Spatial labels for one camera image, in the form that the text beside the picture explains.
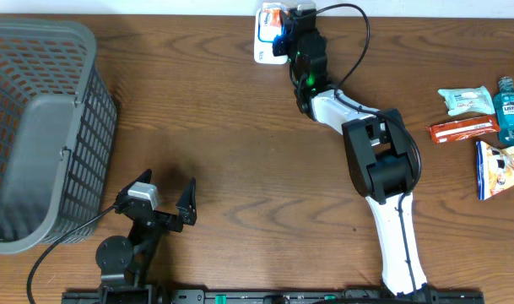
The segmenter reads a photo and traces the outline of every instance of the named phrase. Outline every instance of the blue listerine bottle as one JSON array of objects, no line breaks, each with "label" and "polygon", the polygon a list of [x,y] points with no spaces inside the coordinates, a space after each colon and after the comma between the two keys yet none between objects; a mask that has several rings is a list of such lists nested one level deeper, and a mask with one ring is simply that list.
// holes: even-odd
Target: blue listerine bottle
[{"label": "blue listerine bottle", "polygon": [[500,93],[493,99],[501,131],[499,140],[503,144],[514,145],[514,86],[510,77],[499,81]]}]

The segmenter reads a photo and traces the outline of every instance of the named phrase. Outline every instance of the basket bottom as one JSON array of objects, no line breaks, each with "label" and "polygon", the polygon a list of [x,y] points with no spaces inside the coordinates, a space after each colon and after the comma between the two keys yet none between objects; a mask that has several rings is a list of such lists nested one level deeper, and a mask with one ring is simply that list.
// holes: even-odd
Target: basket bottom
[{"label": "basket bottom", "polygon": [[17,241],[45,219],[61,151],[75,111],[73,95],[39,95],[26,107],[0,188],[0,239]]}]

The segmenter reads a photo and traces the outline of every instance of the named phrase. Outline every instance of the red wrapper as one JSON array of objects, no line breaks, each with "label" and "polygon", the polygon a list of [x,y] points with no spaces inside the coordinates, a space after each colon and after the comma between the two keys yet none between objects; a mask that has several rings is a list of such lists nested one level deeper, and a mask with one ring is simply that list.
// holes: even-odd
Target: red wrapper
[{"label": "red wrapper", "polygon": [[437,144],[472,138],[486,133],[499,132],[500,127],[492,116],[476,117],[460,122],[448,122],[427,128]]}]

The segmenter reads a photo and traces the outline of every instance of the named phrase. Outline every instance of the gray plastic basket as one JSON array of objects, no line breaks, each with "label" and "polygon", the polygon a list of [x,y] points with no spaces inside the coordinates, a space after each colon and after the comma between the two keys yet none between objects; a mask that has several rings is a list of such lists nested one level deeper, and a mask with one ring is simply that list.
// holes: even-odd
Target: gray plastic basket
[{"label": "gray plastic basket", "polygon": [[81,24],[0,19],[0,253],[53,242],[99,213],[116,107],[95,53]]}]

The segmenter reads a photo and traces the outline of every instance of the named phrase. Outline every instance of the green connector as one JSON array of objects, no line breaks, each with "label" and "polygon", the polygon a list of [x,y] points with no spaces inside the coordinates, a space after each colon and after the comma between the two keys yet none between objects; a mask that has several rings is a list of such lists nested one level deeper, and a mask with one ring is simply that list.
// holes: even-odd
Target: green connector
[{"label": "green connector", "polygon": [[215,296],[215,304],[226,304],[226,296],[225,295]]}]

